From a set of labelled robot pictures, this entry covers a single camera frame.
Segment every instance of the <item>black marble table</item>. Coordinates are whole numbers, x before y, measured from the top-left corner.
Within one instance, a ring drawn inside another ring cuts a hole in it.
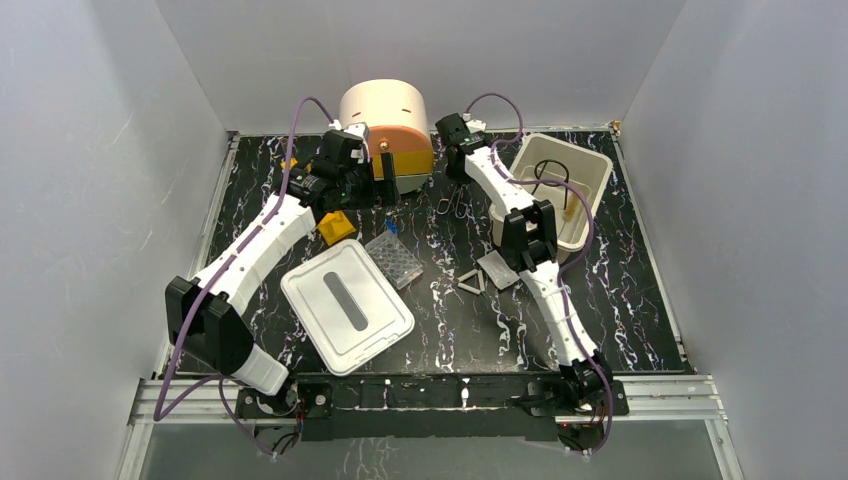
[[[590,255],[566,275],[574,307],[586,330],[603,349],[615,371],[672,372],[684,369],[666,306],[657,285],[632,198],[622,174],[612,134],[549,133],[607,155],[614,169],[596,218]],[[315,152],[318,136],[300,136],[295,157]],[[438,149],[438,138],[434,147]],[[510,165],[518,145],[501,158]],[[285,137],[245,137],[218,214],[209,259],[218,256],[259,213],[274,185]],[[347,212],[357,228],[350,238],[367,243],[385,229],[398,227],[400,240],[424,263],[424,274],[399,293],[415,315],[415,329],[357,372],[500,373],[556,369],[556,350],[527,287],[519,282],[497,292],[491,282],[474,296],[456,288],[456,277],[475,268],[475,260],[493,248],[489,202],[477,185],[468,187],[459,211],[436,213],[450,197],[453,183],[443,173],[440,155],[433,178],[421,192],[403,196],[388,209]],[[326,372],[321,357],[280,290],[283,275],[327,248],[319,234],[298,242],[266,278],[250,301],[244,321],[256,341],[294,372]],[[182,373],[205,373],[191,357],[181,359]]]

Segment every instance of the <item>small white square object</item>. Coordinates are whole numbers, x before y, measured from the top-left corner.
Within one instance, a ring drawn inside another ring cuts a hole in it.
[[[334,375],[349,375],[415,326],[412,312],[355,240],[295,267],[280,287]]]

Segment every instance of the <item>white plastic bin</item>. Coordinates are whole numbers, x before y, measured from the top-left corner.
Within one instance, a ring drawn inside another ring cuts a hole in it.
[[[570,173],[568,183],[575,186],[586,197],[586,201],[592,207],[592,215],[595,215],[612,172],[612,161],[609,157],[548,135],[534,133],[524,139],[521,150],[518,151],[518,156],[515,157],[509,171],[519,180],[535,180],[533,169],[537,163],[546,159],[556,160],[568,167]],[[565,172],[559,165],[548,163],[542,178],[565,180]],[[532,192],[533,187],[533,185],[526,185],[524,188]],[[557,261],[559,263],[564,262],[572,252],[582,249],[586,243],[586,236],[589,234],[589,225],[580,200],[569,192],[567,207],[563,210],[564,195],[563,188],[547,185],[539,185],[535,194],[539,200],[550,200],[556,209],[556,228],[559,232]],[[501,243],[504,214],[505,212],[496,212],[494,205],[489,207],[489,217],[492,219],[492,239],[495,245]]]

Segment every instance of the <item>gray floor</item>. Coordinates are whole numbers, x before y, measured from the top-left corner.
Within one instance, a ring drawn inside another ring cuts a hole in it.
[[[273,442],[265,431],[260,438]],[[366,438],[302,443],[275,463],[232,425],[158,425],[144,479],[719,479],[702,421],[619,422],[590,460],[520,438]]]

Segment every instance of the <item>purple cable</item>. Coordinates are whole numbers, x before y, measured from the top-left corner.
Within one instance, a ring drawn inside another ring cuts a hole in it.
[[[280,211],[280,207],[283,206],[283,199],[285,199],[286,197],[286,189],[288,187],[289,173],[291,172],[291,157],[292,148],[294,147],[295,128],[297,127],[297,121],[298,118],[300,118],[300,112],[303,109],[303,105],[306,104],[307,101],[314,102],[316,105],[318,105],[321,111],[324,112],[324,115],[326,115],[327,120],[330,122],[333,121],[333,117],[327,111],[327,108],[324,107],[324,105],[315,97],[306,97],[301,100],[300,104],[298,104],[297,110],[294,114],[294,119],[292,120],[291,128],[289,129],[289,138],[286,144],[286,164],[285,169],[283,171],[283,186],[280,191],[280,197],[277,199],[277,202],[274,204],[274,207],[271,209],[271,211],[268,212],[268,215],[266,215],[265,218],[262,219],[262,225],[266,225],[269,221],[271,221],[271,218],[273,218],[277,214],[277,212]],[[242,241],[238,246],[236,246],[236,253],[241,253],[242,250],[247,247],[251,240],[253,240],[256,235],[259,234],[260,231],[260,227],[257,226],[256,228],[254,228],[248,234],[248,236],[245,237],[244,241]],[[173,380],[174,373],[177,369],[177,360],[182,354],[183,344],[185,343],[185,339],[188,336],[188,331],[189,328],[191,328],[191,323],[192,321],[194,321],[194,317],[197,316],[197,311],[200,309],[200,304],[203,302],[203,299],[206,298],[206,295],[209,293],[209,290],[215,285],[215,282],[217,282],[224,274],[224,272],[226,272],[227,269],[230,268],[230,265],[233,264],[235,259],[235,255],[230,255],[230,257],[227,258],[224,264],[221,265],[221,268],[219,268],[218,271],[216,271],[215,274],[212,275],[212,278],[209,279],[209,282],[206,284],[206,286],[204,286],[203,289],[200,290],[200,293],[197,295],[197,298],[194,299],[194,302],[192,302],[191,307],[189,308],[188,313],[186,314],[183,326],[180,329],[179,335],[177,335],[177,340],[174,342],[174,350],[173,352],[171,352],[171,359],[168,362],[168,369],[165,371],[165,376],[162,379],[162,389],[159,391],[159,398],[156,399],[156,407],[153,410],[153,420],[156,422],[168,416],[168,414],[171,413],[171,411],[177,405],[179,405],[179,403],[182,402],[191,392],[196,390],[197,387],[215,379],[219,379],[221,381],[221,383],[219,384],[219,390],[222,393],[223,400],[223,375],[212,375],[198,380],[197,383],[186,389],[185,392],[181,393],[177,398],[174,399],[174,401],[170,405],[163,409],[163,406],[165,404],[165,394],[168,392],[168,389],[171,386],[171,380]],[[238,421],[236,416],[230,410],[229,405],[227,405],[226,401],[224,401],[224,406],[227,409],[227,412],[230,414],[230,418],[232,418],[233,421],[236,422],[236,425],[238,425],[243,432],[245,432],[250,438],[254,440],[254,442],[257,443],[257,445],[260,446],[260,450],[263,450],[265,451],[265,453],[268,453],[270,449],[267,449],[267,447],[259,443],[258,440],[253,437],[250,431],[247,430],[247,427],[245,427],[240,421]]]
[[[562,281],[563,274],[568,269],[570,269],[571,267],[576,265],[577,262],[580,262],[584,258],[586,258],[586,255],[589,254],[589,250],[591,250],[591,248],[592,248],[592,240],[594,239],[594,235],[595,235],[595,218],[592,215],[592,209],[589,207],[589,202],[586,201],[586,198],[583,196],[582,193],[580,193],[579,190],[572,187],[571,185],[569,185],[569,184],[567,184],[567,183],[565,183],[561,180],[556,180],[556,179],[518,180],[518,179],[515,179],[515,178],[510,178],[509,174],[507,172],[504,172],[503,169],[501,169],[501,163],[498,161],[496,149],[497,149],[498,145],[509,145],[509,144],[515,143],[519,139],[521,139],[521,135],[524,133],[524,119],[522,118],[521,112],[518,110],[518,107],[515,105],[515,103],[512,102],[512,100],[508,99],[507,97],[505,97],[505,96],[503,96],[499,93],[494,93],[494,92],[484,93],[484,94],[478,96],[477,98],[475,98],[474,100],[472,100],[471,103],[468,105],[468,108],[465,109],[465,113],[471,113],[471,107],[473,107],[474,104],[477,103],[479,100],[486,98],[486,97],[498,97],[501,100],[505,101],[506,103],[508,103],[512,107],[513,110],[515,110],[515,115],[518,117],[518,133],[516,133],[515,136],[512,137],[511,139],[508,139],[508,140],[507,139],[499,139],[499,140],[495,140],[495,142],[492,143],[492,155],[491,155],[492,165],[494,165],[495,171],[498,172],[498,174],[501,176],[501,178],[504,178],[509,183],[513,183],[513,184],[516,184],[516,185],[548,185],[548,186],[563,187],[567,191],[570,191],[571,193],[573,193],[580,200],[580,203],[583,204],[583,209],[586,211],[586,220],[589,224],[589,232],[588,232],[588,235],[586,236],[586,243],[583,244],[583,249],[580,250],[580,253],[577,255],[577,257],[575,257],[574,259],[572,259],[571,261],[569,261],[568,263],[566,263],[562,267],[560,267],[559,274],[557,275],[557,285],[559,286],[559,288],[561,289],[561,292],[562,292],[562,301],[563,301],[563,304],[565,306],[565,322],[568,325],[568,330],[571,332],[571,336],[574,337],[574,341],[575,341],[575,343],[577,343],[577,347],[580,349],[580,353],[582,353],[583,356],[586,357],[586,360],[589,361],[589,365],[592,367],[592,370],[594,370],[595,373],[598,375],[598,377],[600,377],[601,382],[604,384],[604,389],[606,390],[606,394],[607,394],[607,413],[606,413],[606,415],[607,415],[607,428],[606,428],[606,431],[604,432],[604,436],[601,438],[601,442],[598,444],[598,447],[594,450],[595,452],[597,452],[601,449],[601,447],[603,447],[607,443],[607,439],[609,438],[610,432],[612,431],[612,416],[613,416],[612,387],[610,386],[609,381],[607,380],[607,377],[604,375],[604,372],[601,369],[601,367],[592,359],[592,356],[589,355],[589,352],[586,350],[586,347],[583,345],[583,343],[580,341],[580,338],[577,336],[577,330],[574,328],[574,324],[571,322],[571,312],[568,309],[568,294],[565,293],[565,288],[563,288],[564,284],[563,284],[563,281]]]

